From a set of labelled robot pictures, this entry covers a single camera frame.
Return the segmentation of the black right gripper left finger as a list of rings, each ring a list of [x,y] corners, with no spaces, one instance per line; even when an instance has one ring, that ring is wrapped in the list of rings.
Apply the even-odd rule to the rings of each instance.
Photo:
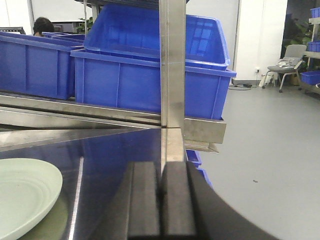
[[[159,240],[158,179],[152,161],[129,162],[91,240]]]

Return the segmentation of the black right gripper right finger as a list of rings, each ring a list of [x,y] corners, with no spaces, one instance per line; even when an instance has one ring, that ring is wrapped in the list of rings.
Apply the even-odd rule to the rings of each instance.
[[[192,163],[167,162],[162,192],[164,240],[275,239],[218,196]]]

